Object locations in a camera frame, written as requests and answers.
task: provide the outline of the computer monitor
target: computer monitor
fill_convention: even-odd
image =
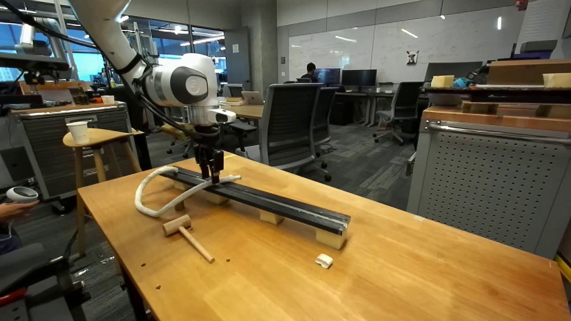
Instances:
[[[469,76],[481,67],[483,60],[469,62],[429,62],[426,67],[424,81],[431,81],[435,74]]]
[[[242,95],[242,88],[244,88],[242,83],[226,83],[224,87],[226,87],[224,95]]]
[[[376,69],[342,69],[342,87],[374,87],[376,85]]]
[[[326,87],[340,83],[340,67],[317,67],[317,79]]]

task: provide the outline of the cup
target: cup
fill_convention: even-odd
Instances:
[[[14,185],[5,192],[10,202],[26,202],[39,197],[37,190],[24,185]]]
[[[69,120],[67,129],[71,131],[71,137],[76,144],[89,142],[87,137],[87,120]]]
[[[113,103],[113,95],[112,94],[103,94],[101,99],[103,99],[105,104],[112,104]]]

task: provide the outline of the black rail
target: black rail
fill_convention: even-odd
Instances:
[[[178,172],[165,172],[163,176],[187,185],[196,185],[201,181],[197,172],[181,167],[178,167]],[[217,183],[206,186],[206,190],[338,235],[344,233],[351,220],[351,215],[345,213],[331,211],[237,183]]]

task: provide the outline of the wooden stick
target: wooden stick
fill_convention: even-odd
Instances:
[[[196,247],[196,251],[208,261],[213,261],[213,256],[194,238],[183,226],[178,226],[178,231]]]

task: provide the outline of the white cable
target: white cable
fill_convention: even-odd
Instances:
[[[167,201],[163,206],[153,210],[153,208],[147,208],[142,204],[142,190],[146,186],[146,183],[149,183],[149,179],[153,179],[156,174],[163,174],[163,172],[178,172],[178,167],[174,165],[162,165],[162,167],[156,167],[155,170],[151,170],[137,186],[135,190],[135,208],[144,213],[144,215],[151,215],[151,217],[158,217],[169,210],[172,210],[178,202],[181,202],[185,197],[188,197],[190,194],[197,192],[197,190],[203,190],[204,186],[212,185],[210,179],[203,179],[201,183],[183,190],[181,194],[178,194],[176,197],[172,197],[171,201]],[[233,181],[240,178],[238,174],[229,174],[229,176],[224,176],[221,178],[219,181]]]
[[[14,219],[10,219],[10,222],[6,222],[6,236],[1,236],[0,240],[8,240],[8,238],[12,238],[12,222],[14,222]]]

